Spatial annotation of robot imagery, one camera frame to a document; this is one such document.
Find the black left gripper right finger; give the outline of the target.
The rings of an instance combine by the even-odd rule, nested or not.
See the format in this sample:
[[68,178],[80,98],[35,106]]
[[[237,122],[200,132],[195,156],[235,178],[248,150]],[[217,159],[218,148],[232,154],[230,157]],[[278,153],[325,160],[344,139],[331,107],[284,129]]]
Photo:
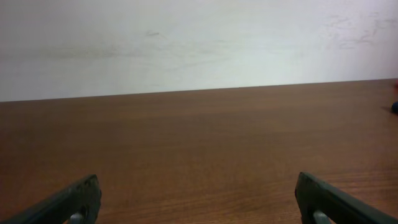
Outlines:
[[308,172],[299,173],[295,198],[303,224],[397,224],[397,219],[363,203]]

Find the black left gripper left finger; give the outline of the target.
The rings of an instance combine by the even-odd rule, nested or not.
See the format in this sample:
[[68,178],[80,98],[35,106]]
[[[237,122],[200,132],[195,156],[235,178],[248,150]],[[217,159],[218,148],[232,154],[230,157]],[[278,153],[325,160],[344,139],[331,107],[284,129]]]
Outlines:
[[3,224],[90,223],[94,224],[101,206],[101,190],[96,175],[88,175],[51,195]]

